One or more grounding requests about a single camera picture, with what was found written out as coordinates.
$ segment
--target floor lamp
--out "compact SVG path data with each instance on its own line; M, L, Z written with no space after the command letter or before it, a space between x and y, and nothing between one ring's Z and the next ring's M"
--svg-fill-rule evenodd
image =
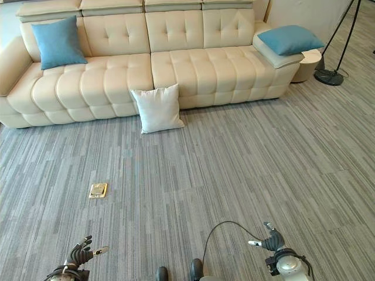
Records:
M339 86L343 83L344 81L344 77L338 73L339 69L340 69L340 65L341 65L341 62L342 62L342 59L344 58L344 55L345 55L345 51L346 51L346 48L347 48L347 45L349 44L349 40L350 40L350 37L352 35L352 32L353 32L353 28L354 28L354 25L356 23L356 19L357 19L357 15L358 15L358 11L359 11L359 6L361 5L361 0L358 0L358 4L357 4L357 9L356 9L356 13L354 15L354 20L353 20L353 23L352 23L352 28L350 29L350 32L349 32L349 35L347 37L347 41L346 41L346 44L345 44L345 47L344 47L344 50L341 54L341 58L340 58L340 62L339 64L337 65L337 68L335 70L326 70L324 69L325 68L325 65L324 65L324 54L325 52L327 51L328 49L328 46L330 45L332 39L335 37L336 35L336 32L339 30L340 28L340 25L341 23L343 22L345 16L347 15L350 7L352 6L354 0L352 0L349 4L349 6L347 7L347 10L345 11L339 25L337 26L335 32L333 33L332 37L330 38L326 48L324 49L323 53L322 53L322 63L319 64L317 66L317 71L315 72L314 74L314 77L319 81L319 82L322 82L326 85L331 85L331 86Z

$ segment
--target tufted seat cushion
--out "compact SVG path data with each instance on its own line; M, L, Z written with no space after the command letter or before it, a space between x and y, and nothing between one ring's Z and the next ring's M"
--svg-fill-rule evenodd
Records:
M0 99L0 122L21 128L137 114L129 90L153 89L150 55L86 59L45 71L33 63Z
M179 84L181 108L280 97L299 64L278 69L252 46L151 54L155 88Z

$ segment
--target black cable on floor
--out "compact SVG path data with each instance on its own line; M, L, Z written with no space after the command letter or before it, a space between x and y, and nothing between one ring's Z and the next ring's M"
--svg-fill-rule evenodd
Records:
M244 228L242 225L240 225L239 223L235 222L235 221L222 221L221 223L215 225L215 227L211 230L209 236L207 237L207 240L206 240L206 246L204 246L204 253L203 253L203 259L202 259L202 268L204 267L204 257L206 256L206 250L207 250L207 245L209 243L209 239L210 239L210 236L211 234L213 233L213 231L218 227L220 226L221 224L225 224L227 222L230 222L232 224L236 224L237 226L239 226L240 228L242 228L243 230L245 230L250 236L254 237L256 240L261 240L260 238L256 237L254 234L252 234L249 230L247 230L246 228Z

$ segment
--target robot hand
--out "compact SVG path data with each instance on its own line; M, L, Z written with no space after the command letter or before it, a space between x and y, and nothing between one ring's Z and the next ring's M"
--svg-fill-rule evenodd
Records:
M70 251L64 265L59 266L52 273L48 274L45 280L71 280L71 277L74 277L75 280L87 280L89 271L78 270L78 268L93 257L109 250L109 247L104 246L95 251L90 251L91 238L92 236L89 235L77 243Z

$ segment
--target wire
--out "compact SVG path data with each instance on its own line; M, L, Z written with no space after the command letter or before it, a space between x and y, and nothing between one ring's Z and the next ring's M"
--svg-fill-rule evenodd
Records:
M349 78L349 73L348 72L346 72L344 69L340 69L340 71L345 72L346 76L344 76L344 78Z
M312 277L312 280L315 281L315 277L314 277L314 270L312 269L312 265L311 263L309 263L309 261L306 259L306 256L299 256L299 255L294 255L296 258L299 258L301 261L303 261L306 265L307 265L307 268L308 268L308 276L310 276L310 272L311 272L311 277Z
M207 245L209 243L209 239L210 239L210 236L211 234L213 233L213 231L218 227L220 226L221 224L225 224L227 222L230 222L232 224L236 224L238 225L240 228L242 228L243 230L245 230L250 236L254 237L256 240L261 240L260 238L256 237L254 234L252 234L249 230L247 230L246 228L244 228L242 225L240 225L239 223L235 222L235 221L222 221L221 223L217 224L214 226L214 228L212 228L209 236L207 237L207 240L206 240L206 246L204 246L204 253L203 253L203 259L202 259L202 268L204 266L204 257L206 256L206 250L207 250Z
M240 228L242 228L243 230L245 230L250 236L254 237L256 240L262 240L258 237L256 237L254 234L252 234L250 231L248 231L246 228L244 228L242 225L240 225L239 223L235 222L235 221L222 221L221 223L217 224L214 226L214 228L212 228L212 230L210 231L210 234L209 236L207 237L207 240L206 240L206 244L204 246L204 253L203 253L203 259L202 259L202 270L203 270L203 267L204 267L204 257L206 256L206 251L207 251L207 246L208 246L208 243L209 243L209 239L211 237L211 234L214 232L214 230L220 226L221 224L225 224L227 222L230 222L232 224L236 224L238 225ZM314 277L314 271L312 269L312 265L309 263L309 261L306 259L305 256L299 256L297 254L294 254L293 256L295 256L296 258L299 258L301 261L303 261L306 265L307 265L307 268L308 268L308 276L310 276L310 273L311 273L311 276L312 276L312 280L315 281L315 277Z

